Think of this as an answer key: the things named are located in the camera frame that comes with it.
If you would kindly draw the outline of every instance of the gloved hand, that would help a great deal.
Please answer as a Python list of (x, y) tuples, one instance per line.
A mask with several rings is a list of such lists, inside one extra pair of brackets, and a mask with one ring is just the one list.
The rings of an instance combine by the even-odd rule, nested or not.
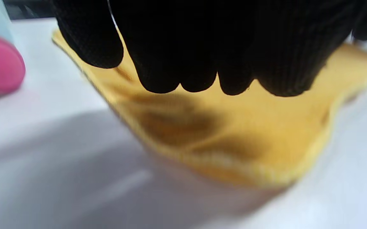
[(270, 93), (308, 90), (353, 30), (367, 40), (367, 0), (51, 0), (59, 28), (88, 64), (123, 58), (115, 19), (143, 86), (206, 90), (218, 72), (235, 95), (258, 79)]

